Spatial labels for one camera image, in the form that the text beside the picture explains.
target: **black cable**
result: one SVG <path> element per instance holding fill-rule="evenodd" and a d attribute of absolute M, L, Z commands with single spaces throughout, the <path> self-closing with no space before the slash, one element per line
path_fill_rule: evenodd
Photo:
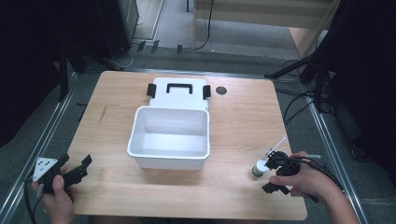
<path fill-rule="evenodd" d="M 288 111 L 289 111 L 289 109 L 290 109 L 290 107 L 291 107 L 291 105 L 293 104 L 294 101 L 296 101 L 297 99 L 299 99 L 300 97 L 303 97 L 303 96 L 309 96 L 309 97 L 313 97 L 313 96 L 314 96 L 314 95 L 307 95 L 309 92 L 313 92 L 313 91 L 305 91 L 305 92 L 302 92 L 302 93 L 298 94 L 294 99 L 292 99 L 292 100 L 290 101 L 290 103 L 289 103 L 288 106 L 286 107 L 285 112 L 283 113 L 283 120 L 285 120 L 286 115 L 287 115 L 287 113 L 288 113 Z"/>
<path fill-rule="evenodd" d="M 215 2 L 215 0 L 212 0 L 212 2 L 210 4 L 209 22 L 207 23 L 207 38 L 206 38 L 205 43 L 201 47 L 196 48 L 196 49 L 192 49 L 192 48 L 186 48 L 186 49 L 200 50 L 207 44 L 207 41 L 209 41 L 209 37 L 210 37 L 210 22 L 212 21 L 212 12 L 213 12 L 213 3 L 214 2 Z"/>
<path fill-rule="evenodd" d="M 33 216 L 35 217 L 35 210 L 37 209 L 38 204 L 40 203 L 41 199 L 43 199 L 44 194 L 42 193 L 40 198 L 37 200 L 37 202 L 35 203 L 35 208 L 33 209 Z"/>
<path fill-rule="evenodd" d="M 30 202 L 29 202 L 29 193 L 28 193 L 28 188 L 27 188 L 28 186 L 29 186 L 29 181 L 25 180 L 23 196 L 24 196 L 24 200 L 26 203 L 27 212 L 29 213 L 30 220 L 32 220 L 33 224 L 37 224 L 35 222 L 35 214 L 32 212 L 32 206 L 30 205 Z"/>
<path fill-rule="evenodd" d="M 314 103 L 313 101 L 309 102 L 308 104 L 306 104 L 303 108 L 301 108 L 300 110 L 298 110 L 294 115 L 292 115 L 291 117 L 289 117 L 288 119 L 285 119 L 285 125 L 288 125 L 292 119 L 294 119 L 297 115 L 301 114 L 309 105 L 311 105 L 312 103 Z"/>

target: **wooden panel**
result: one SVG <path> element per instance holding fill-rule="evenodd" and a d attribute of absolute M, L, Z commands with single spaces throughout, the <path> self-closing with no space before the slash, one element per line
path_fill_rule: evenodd
<path fill-rule="evenodd" d="M 210 0 L 197 0 L 196 19 L 208 19 Z M 332 0 L 217 0 L 212 20 L 317 29 Z"/>
<path fill-rule="evenodd" d="M 74 167 L 87 154 L 93 162 L 78 184 L 77 214 L 135 217 L 305 219 L 302 198 L 266 194 L 251 168 L 286 136 L 269 80 L 204 78 L 212 88 L 211 153 L 202 171 L 141 169 L 127 154 L 134 113 L 147 105 L 147 85 L 177 75 L 104 72 L 69 148 Z M 215 93 L 223 86 L 225 95 Z M 290 154 L 285 141 L 279 148 Z"/>

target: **white lid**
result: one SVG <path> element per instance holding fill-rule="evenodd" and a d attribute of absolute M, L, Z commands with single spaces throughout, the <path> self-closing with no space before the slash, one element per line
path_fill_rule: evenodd
<path fill-rule="evenodd" d="M 208 109 L 204 99 L 206 81 L 201 78 L 156 77 L 155 97 L 149 105 L 162 108 Z"/>

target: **hand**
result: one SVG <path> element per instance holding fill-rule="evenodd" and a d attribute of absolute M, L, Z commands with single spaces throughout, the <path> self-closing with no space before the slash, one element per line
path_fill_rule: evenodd
<path fill-rule="evenodd" d="M 292 154 L 292 159 L 305 156 L 307 153 L 301 151 Z M 331 191 L 341 190 L 335 185 L 329 177 L 323 173 L 309 167 L 306 164 L 300 164 L 300 172 L 291 176 L 271 176 L 270 182 L 276 185 L 293 186 L 290 190 L 292 196 L 301 195 L 308 197 L 309 195 L 318 197 L 321 201 L 327 193 Z"/>
<path fill-rule="evenodd" d="M 61 168 L 61 172 L 65 173 L 66 169 Z M 54 193 L 46 193 L 41 202 L 44 205 L 45 210 L 49 214 L 52 224 L 69 224 L 74 221 L 74 206 L 72 199 L 75 197 L 77 190 L 69 188 L 72 199 L 64 192 L 64 179 L 61 175 L 56 175 L 53 178 L 52 188 Z M 38 190 L 38 183 L 32 182 L 32 189 L 34 192 Z"/>
<path fill-rule="evenodd" d="M 304 155 L 306 152 L 301 151 L 290 157 L 299 158 Z M 318 197 L 326 206 L 330 223 L 359 223 L 352 205 L 338 186 L 325 174 L 307 164 L 300 164 L 297 175 L 271 176 L 270 182 L 281 186 L 293 186 L 290 190 L 291 195 L 299 194 L 306 197 L 309 194 Z"/>

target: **black controller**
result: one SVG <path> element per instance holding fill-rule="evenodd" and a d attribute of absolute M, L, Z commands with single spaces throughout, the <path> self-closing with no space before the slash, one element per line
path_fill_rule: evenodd
<path fill-rule="evenodd" d="M 283 175 L 283 176 L 290 176 L 290 175 L 297 175 L 300 171 L 300 163 L 297 161 L 289 161 L 288 155 L 282 151 L 273 151 L 271 154 L 268 155 L 268 162 L 265 164 L 270 170 L 277 169 L 279 166 L 280 168 L 276 170 L 276 175 Z M 266 193 L 272 193 L 274 191 L 278 191 L 279 189 L 286 195 L 290 193 L 289 189 L 285 186 L 280 186 L 276 184 L 272 184 L 268 182 L 262 189 Z M 318 202 L 318 198 L 315 196 L 308 195 L 315 203 Z"/>
<path fill-rule="evenodd" d="M 38 179 L 38 183 L 44 185 L 41 193 L 53 193 L 52 181 L 56 175 L 62 175 L 64 178 L 64 190 L 69 192 L 68 187 L 78 184 L 81 182 L 82 178 L 86 176 L 87 168 L 92 162 L 91 155 L 88 155 L 82 162 L 81 165 L 74 168 L 73 170 L 62 174 L 61 167 L 69 160 L 67 153 L 63 154 L 58 161 L 43 175 Z"/>

